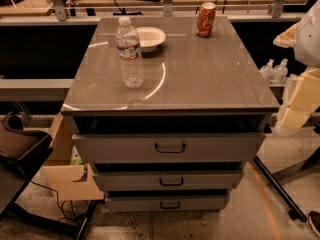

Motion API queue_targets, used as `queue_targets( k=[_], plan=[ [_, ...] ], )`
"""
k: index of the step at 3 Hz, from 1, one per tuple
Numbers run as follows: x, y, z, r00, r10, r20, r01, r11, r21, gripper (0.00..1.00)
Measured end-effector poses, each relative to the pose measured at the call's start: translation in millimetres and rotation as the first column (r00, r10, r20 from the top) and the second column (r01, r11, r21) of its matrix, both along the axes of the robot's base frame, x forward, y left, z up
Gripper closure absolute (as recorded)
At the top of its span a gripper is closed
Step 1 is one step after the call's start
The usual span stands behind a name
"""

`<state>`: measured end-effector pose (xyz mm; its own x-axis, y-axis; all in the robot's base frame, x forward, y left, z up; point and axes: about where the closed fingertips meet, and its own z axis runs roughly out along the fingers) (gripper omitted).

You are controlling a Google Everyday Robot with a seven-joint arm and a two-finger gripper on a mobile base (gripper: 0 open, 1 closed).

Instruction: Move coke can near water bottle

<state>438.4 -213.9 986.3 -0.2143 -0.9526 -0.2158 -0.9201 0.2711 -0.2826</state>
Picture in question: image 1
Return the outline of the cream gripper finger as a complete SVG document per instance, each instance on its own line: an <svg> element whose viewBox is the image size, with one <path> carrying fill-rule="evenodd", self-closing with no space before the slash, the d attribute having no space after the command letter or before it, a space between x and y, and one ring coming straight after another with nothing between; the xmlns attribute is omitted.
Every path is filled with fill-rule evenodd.
<svg viewBox="0 0 320 240"><path fill-rule="evenodd" d="M282 100L275 131L288 136L298 132L320 107L320 69L308 67L300 76L291 75Z"/></svg>
<svg viewBox="0 0 320 240"><path fill-rule="evenodd" d="M280 35L277 35L273 40L273 44L282 48L293 48L295 46L298 26L299 23L295 23Z"/></svg>

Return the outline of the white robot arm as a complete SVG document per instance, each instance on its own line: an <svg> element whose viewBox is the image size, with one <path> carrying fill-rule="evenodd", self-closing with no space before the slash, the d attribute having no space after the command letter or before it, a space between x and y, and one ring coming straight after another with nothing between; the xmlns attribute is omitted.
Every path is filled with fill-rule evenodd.
<svg viewBox="0 0 320 240"><path fill-rule="evenodd" d="M289 79L278 111L275 130L286 136L297 132L320 107L320 0L273 44L293 48L295 60L306 66L302 74Z"/></svg>

